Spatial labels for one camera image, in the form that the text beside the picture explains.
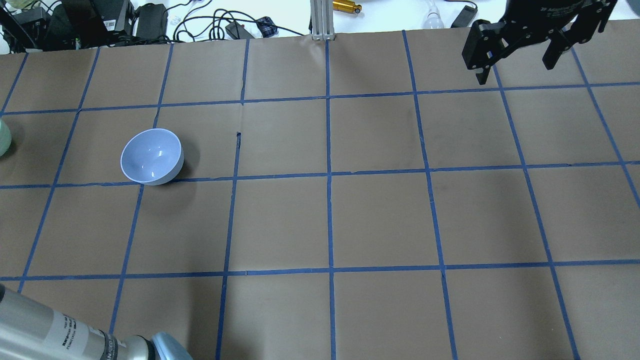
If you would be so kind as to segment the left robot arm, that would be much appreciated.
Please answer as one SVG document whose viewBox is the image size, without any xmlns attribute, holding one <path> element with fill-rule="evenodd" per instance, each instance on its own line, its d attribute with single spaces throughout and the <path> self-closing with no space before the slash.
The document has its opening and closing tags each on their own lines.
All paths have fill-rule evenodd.
<svg viewBox="0 0 640 360">
<path fill-rule="evenodd" d="M 118 339 L 60 311 L 0 286 L 2 360 L 191 360 L 166 332 Z"/>
</svg>

